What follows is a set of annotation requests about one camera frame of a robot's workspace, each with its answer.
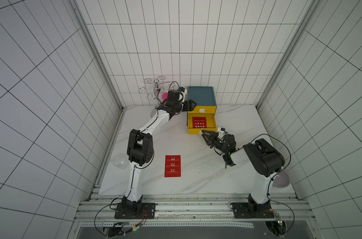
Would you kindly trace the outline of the yellow drawer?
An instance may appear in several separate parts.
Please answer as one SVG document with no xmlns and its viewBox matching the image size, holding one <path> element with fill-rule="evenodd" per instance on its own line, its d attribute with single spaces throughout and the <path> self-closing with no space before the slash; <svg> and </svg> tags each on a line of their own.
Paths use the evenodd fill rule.
<svg viewBox="0 0 362 239">
<path fill-rule="evenodd" d="M 215 114 L 217 106 L 196 106 L 189 114 Z"/>
<path fill-rule="evenodd" d="M 215 114 L 188 114 L 188 134 L 202 134 L 203 130 L 217 131 Z"/>
</svg>

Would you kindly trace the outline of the red postcard white text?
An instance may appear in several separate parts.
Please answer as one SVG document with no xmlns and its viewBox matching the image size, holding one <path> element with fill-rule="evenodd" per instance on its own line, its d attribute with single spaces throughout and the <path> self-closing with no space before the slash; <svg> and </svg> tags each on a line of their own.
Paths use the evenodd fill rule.
<svg viewBox="0 0 362 239">
<path fill-rule="evenodd" d="M 181 156 L 166 155 L 165 158 L 165 174 L 168 177 L 181 177 Z"/>
</svg>

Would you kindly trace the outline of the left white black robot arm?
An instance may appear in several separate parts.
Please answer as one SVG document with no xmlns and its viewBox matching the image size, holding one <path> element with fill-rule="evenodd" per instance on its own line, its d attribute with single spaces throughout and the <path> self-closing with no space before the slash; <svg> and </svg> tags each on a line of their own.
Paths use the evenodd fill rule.
<svg viewBox="0 0 362 239">
<path fill-rule="evenodd" d="M 188 91 L 184 87 L 170 90 L 168 96 L 155 107 L 154 116 L 140 129 L 129 133 L 127 156 L 130 163 L 128 189 L 122 198 L 122 206 L 131 213 L 138 214 L 142 208 L 144 169 L 149 166 L 155 156 L 153 135 L 170 119 L 180 112 L 191 112 L 197 106 L 187 100 Z"/>
</svg>

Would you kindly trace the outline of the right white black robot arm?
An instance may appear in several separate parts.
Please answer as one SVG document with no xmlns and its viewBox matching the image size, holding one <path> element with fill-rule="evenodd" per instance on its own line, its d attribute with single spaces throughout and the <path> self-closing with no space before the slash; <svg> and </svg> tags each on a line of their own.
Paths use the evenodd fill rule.
<svg viewBox="0 0 362 239">
<path fill-rule="evenodd" d="M 226 166 L 251 162 L 257 172 L 252 192 L 248 197 L 248 211 L 256 214 L 270 205 L 269 191 L 272 181 L 285 165 L 284 157 L 265 139 L 259 138 L 238 148 L 235 136 L 224 129 L 202 130 L 202 137 L 209 148 L 221 155 Z"/>
</svg>

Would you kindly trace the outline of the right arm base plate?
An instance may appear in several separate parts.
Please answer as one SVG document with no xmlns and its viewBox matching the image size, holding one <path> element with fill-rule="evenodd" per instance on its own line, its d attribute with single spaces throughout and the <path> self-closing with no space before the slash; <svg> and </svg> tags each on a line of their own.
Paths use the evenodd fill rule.
<svg viewBox="0 0 362 239">
<path fill-rule="evenodd" d="M 269 202 L 264 204 L 256 203 L 231 203 L 230 208 L 236 219 L 272 219 L 274 213 L 271 212 Z"/>
</svg>

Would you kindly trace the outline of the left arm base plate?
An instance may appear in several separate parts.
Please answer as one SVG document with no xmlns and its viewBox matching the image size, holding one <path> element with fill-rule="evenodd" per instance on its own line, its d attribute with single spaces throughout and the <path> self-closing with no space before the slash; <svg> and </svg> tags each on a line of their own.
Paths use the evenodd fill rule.
<svg viewBox="0 0 362 239">
<path fill-rule="evenodd" d="M 114 219 L 154 219 L 155 212 L 155 203 L 139 203 L 138 205 L 118 203 L 115 209 Z"/>
</svg>

